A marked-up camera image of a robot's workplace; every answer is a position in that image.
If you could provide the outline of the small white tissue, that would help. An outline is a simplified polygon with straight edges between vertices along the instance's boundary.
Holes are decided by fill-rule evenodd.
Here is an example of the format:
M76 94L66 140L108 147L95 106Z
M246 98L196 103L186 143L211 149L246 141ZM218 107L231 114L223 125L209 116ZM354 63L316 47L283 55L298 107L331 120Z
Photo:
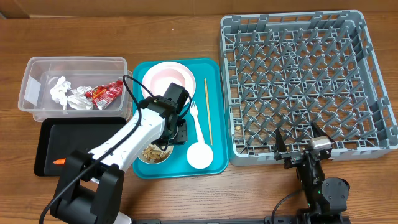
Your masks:
M55 86L50 90L50 95L52 100L62 106L62 109L65 110L67 108L67 92L71 89L71 83L66 81L64 76L61 76Z

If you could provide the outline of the red snack wrapper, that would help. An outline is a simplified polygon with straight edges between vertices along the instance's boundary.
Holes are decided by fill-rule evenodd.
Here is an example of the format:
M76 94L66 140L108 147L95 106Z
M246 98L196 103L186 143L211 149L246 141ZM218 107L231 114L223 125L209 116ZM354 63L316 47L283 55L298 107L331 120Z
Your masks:
M123 86L123 81L117 80L88 90L85 92L84 96L91 101L97 109L103 110L122 94Z

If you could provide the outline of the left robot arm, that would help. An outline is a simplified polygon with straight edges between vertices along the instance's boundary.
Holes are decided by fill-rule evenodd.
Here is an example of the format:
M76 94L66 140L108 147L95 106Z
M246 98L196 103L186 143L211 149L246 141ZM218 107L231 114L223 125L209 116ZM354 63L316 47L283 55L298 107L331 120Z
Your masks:
M136 103L132 119L102 145L71 153L53 199L42 211L66 223L132 223L120 211L124 175L138 155L158 139L173 138L191 96L155 96Z

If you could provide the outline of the white bowl with nuts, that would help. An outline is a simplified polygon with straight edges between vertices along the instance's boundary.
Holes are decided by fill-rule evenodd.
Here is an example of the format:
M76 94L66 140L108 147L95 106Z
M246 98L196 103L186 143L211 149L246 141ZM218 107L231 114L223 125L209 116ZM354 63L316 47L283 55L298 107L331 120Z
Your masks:
M159 164L165 161L172 153L173 146L156 146L150 144L138 156L146 164Z

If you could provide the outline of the large white tissue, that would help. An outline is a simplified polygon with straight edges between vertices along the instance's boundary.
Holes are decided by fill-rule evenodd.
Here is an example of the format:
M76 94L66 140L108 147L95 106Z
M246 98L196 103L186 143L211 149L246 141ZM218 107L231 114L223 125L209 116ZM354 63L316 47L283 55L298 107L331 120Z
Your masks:
M85 96L85 93L91 90L90 86L80 86L77 89L71 89L72 95L67 97L68 104L76 110L91 110L93 103Z

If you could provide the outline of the orange carrot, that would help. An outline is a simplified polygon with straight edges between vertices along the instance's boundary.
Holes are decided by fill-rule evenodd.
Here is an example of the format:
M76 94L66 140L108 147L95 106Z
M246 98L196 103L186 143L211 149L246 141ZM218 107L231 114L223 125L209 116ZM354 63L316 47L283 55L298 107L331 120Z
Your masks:
M64 165L65 161L66 161L66 159L63 158L63 159L57 159L57 160L53 161L53 163L55 165L60 165L61 166L61 165Z

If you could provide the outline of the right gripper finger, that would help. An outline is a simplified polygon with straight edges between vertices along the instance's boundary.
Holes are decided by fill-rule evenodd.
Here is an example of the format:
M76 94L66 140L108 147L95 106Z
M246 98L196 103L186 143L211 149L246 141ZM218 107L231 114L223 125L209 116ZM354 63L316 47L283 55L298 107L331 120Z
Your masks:
M274 153L279 154L281 152L287 152L286 145L284 143L283 137L280 133L280 129L276 129L275 131L275 147Z
M314 138L322 136L329 137L315 122L311 122L310 125Z

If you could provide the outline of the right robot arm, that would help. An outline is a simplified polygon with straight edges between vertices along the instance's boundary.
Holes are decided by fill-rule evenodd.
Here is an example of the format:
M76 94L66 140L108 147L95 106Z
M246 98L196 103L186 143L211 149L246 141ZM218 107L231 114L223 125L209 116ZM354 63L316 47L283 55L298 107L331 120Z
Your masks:
M302 188L284 197L274 207L270 222L282 220L287 223L349 223L346 201L350 185L342 178L326 178L321 161L331 157L335 142L316 123L311 124L314 137L309 140L306 148L300 152L289 152L280 131L275 131L274 159L283 160L286 169L295 168ZM277 209L287 199L303 192L308 208L297 210L296 215L276 217Z

